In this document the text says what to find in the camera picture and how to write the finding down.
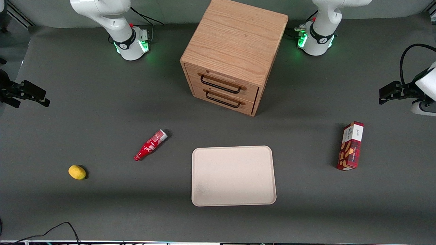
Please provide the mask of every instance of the white tray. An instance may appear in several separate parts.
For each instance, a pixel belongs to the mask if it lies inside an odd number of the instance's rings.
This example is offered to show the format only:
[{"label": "white tray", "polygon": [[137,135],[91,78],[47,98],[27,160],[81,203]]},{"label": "white tray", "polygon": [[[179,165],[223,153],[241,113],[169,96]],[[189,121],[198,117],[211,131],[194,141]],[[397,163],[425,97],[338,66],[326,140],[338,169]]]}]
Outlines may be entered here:
[{"label": "white tray", "polygon": [[197,148],[192,153],[195,206],[273,204],[273,154],[268,146]]}]

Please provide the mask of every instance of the red bottle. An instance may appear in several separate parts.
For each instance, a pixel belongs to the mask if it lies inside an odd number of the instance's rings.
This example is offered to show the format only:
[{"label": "red bottle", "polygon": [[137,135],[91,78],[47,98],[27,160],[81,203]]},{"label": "red bottle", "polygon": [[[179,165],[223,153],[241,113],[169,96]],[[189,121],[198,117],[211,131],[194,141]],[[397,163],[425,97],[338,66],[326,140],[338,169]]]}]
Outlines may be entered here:
[{"label": "red bottle", "polygon": [[145,157],[146,155],[150,154],[154,149],[157,148],[162,141],[164,141],[168,135],[163,131],[159,130],[157,131],[153,137],[151,137],[145,144],[142,146],[141,150],[136,154],[136,156],[133,157],[135,161],[141,160],[141,158]]}]

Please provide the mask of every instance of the printed label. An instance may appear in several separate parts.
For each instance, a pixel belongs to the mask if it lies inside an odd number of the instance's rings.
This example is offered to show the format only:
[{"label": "printed label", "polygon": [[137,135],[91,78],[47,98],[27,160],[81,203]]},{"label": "printed label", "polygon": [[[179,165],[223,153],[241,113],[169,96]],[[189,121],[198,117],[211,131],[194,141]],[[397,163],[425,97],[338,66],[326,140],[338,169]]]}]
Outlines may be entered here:
[{"label": "printed label", "polygon": [[351,139],[362,141],[363,127],[360,125],[354,124],[351,127],[348,127],[344,130],[344,135],[342,138],[342,143],[347,142]]}]

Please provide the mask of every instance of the green led light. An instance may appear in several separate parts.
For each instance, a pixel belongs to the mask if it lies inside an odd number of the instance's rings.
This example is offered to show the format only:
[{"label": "green led light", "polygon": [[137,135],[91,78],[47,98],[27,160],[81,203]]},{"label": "green led light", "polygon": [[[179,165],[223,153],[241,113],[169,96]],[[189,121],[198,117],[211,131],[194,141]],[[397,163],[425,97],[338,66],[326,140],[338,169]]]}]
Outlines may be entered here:
[{"label": "green led light", "polygon": [[141,49],[142,49],[142,51],[144,51],[144,53],[148,51],[148,42],[147,41],[138,40],[138,43],[141,46]]},{"label": "green led light", "polygon": [[117,47],[116,44],[115,44],[115,42],[113,42],[113,45],[114,45],[115,48],[116,48],[116,52],[117,52],[117,53],[120,53],[119,50],[118,50],[118,47]]},{"label": "green led light", "polygon": [[328,45],[329,48],[330,48],[331,45],[332,45],[333,39],[334,39],[334,35],[331,37],[330,44]]},{"label": "green led light", "polygon": [[298,46],[300,48],[304,47],[304,45],[306,44],[306,40],[307,40],[307,34],[304,34],[303,36],[300,37],[300,39],[298,40]]}]

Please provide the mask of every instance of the drawer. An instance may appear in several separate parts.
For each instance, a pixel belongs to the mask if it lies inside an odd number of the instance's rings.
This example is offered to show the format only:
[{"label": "drawer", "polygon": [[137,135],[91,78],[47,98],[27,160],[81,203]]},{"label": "drawer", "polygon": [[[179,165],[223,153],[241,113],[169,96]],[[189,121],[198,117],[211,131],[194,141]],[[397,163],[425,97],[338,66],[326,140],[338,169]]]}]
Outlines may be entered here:
[{"label": "drawer", "polygon": [[251,111],[253,110],[253,102],[249,102],[243,99],[235,99],[231,98],[227,95],[221,94],[220,92],[211,91],[205,87],[196,87],[192,86],[194,91],[194,96],[214,103],[216,105],[221,105],[225,108],[232,109],[237,112],[241,112],[244,114],[251,115]]},{"label": "drawer", "polygon": [[185,64],[185,68],[192,86],[206,87],[210,91],[216,91],[230,98],[250,102],[256,100],[257,86],[242,83],[190,64]]}]

